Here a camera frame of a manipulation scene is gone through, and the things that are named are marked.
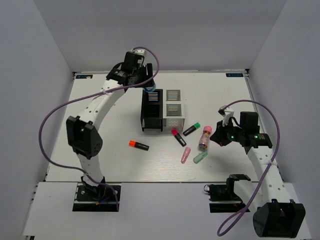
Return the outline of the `blue ink jar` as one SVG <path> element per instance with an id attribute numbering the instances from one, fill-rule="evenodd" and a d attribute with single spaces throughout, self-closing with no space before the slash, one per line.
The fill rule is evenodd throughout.
<path id="1" fill-rule="evenodd" d="M 155 91 L 155 89 L 156 89 L 156 85 L 153 85 L 153 86 L 145 87 L 144 91 L 147 92 L 147 93 L 152 93 L 152 92 Z"/>

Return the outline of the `pink cap glitter bottle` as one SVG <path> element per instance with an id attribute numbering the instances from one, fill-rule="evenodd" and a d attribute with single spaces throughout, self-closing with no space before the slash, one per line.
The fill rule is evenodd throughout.
<path id="1" fill-rule="evenodd" d="M 201 151 L 206 151 L 209 145 L 210 136 L 212 133 L 212 127 L 211 126 L 205 126 L 202 131 L 202 135 L 200 137 L 199 143 L 198 143 L 198 149 Z"/>

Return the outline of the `orange cap black highlighter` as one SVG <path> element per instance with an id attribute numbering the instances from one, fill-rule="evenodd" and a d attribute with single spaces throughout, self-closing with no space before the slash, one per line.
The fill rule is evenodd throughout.
<path id="1" fill-rule="evenodd" d="M 133 141 L 133 140 L 130 140 L 128 145 L 130 147 L 133 147 L 133 148 L 136 148 L 136 149 L 140 149 L 140 150 L 144 150 L 144 151 L 148 151 L 149 150 L 149 146 L 148 145 L 145 145 L 143 143 L 136 142 L 136 141 Z"/>

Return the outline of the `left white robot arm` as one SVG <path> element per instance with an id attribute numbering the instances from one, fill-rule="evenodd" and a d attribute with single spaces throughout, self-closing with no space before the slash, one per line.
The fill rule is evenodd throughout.
<path id="1" fill-rule="evenodd" d="M 99 200 L 105 196 L 105 177 L 98 154 L 103 140 L 98 132 L 102 121 L 116 101 L 129 88 L 143 88 L 147 93 L 156 88 L 153 65 L 146 63 L 146 49 L 134 48 L 126 52 L 124 61 L 116 64 L 107 74 L 101 89 L 90 104 L 76 117 L 66 120 L 67 141 L 85 171 L 81 182 L 90 196 Z"/>

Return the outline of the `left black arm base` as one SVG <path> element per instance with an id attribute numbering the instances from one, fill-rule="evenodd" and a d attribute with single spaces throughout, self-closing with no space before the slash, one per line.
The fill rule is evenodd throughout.
<path id="1" fill-rule="evenodd" d="M 74 196 L 73 212 L 108 213 L 118 212 L 116 198 L 111 189 L 102 189 L 99 195 L 78 184 Z"/>

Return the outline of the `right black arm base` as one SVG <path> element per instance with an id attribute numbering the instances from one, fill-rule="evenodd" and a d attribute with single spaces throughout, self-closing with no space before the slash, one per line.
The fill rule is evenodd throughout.
<path id="1" fill-rule="evenodd" d="M 212 214 L 236 213 L 246 205 L 226 184 L 206 184 L 203 187 L 209 196 L 209 211 Z"/>

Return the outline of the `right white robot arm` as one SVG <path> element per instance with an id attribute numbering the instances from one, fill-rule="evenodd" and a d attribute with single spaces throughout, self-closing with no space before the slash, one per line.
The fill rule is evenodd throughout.
<path id="1" fill-rule="evenodd" d="M 260 132 L 259 115 L 242 111 L 236 122 L 232 109 L 219 110 L 223 120 L 216 124 L 210 140 L 224 147 L 239 143 L 251 161 L 259 183 L 256 187 L 245 174 L 231 174 L 224 185 L 208 187 L 212 202 L 240 201 L 253 213 L 253 228 L 262 238 L 296 238 L 306 210 L 288 193 L 272 157 L 272 142 Z"/>

